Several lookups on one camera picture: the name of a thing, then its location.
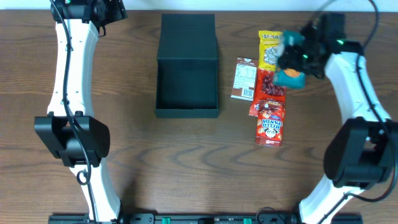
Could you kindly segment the black gift box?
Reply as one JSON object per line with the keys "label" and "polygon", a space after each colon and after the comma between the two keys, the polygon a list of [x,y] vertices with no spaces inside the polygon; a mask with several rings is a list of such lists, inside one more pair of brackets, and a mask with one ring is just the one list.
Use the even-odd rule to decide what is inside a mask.
{"label": "black gift box", "polygon": [[214,15],[162,15],[155,115],[218,117],[218,42]]}

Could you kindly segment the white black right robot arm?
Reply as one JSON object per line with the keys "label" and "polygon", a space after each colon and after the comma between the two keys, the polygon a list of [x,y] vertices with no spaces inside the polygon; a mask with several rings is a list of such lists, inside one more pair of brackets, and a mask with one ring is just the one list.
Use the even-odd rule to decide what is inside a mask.
{"label": "white black right robot arm", "polygon": [[327,13],[279,40],[277,73],[294,70],[327,78],[340,107],[342,127],[325,151],[324,175],[301,200],[288,223],[360,223],[340,210],[352,198],[389,182],[397,183],[397,123],[380,104],[366,69],[366,44],[348,40],[345,16]]}

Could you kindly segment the teal coconut cookie box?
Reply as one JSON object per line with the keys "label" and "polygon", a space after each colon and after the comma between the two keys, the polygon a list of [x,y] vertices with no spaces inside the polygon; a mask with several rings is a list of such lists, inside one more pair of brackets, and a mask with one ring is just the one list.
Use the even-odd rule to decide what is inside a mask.
{"label": "teal coconut cookie box", "polygon": [[277,47],[277,65],[273,84],[293,89],[305,86],[303,63],[306,59],[303,53],[305,37],[294,31],[285,30]]}

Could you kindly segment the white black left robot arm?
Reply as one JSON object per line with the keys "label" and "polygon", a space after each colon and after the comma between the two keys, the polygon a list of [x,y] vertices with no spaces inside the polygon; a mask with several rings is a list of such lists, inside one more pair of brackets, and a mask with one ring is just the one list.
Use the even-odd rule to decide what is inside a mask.
{"label": "white black left robot arm", "polygon": [[34,119],[38,137],[54,158],[69,168],[80,185],[89,212],[54,215],[54,223],[121,223],[122,203],[111,182],[106,158],[110,131],[95,119],[91,99],[96,44],[106,25],[127,18],[122,0],[51,2],[57,35],[57,65],[45,116]]}

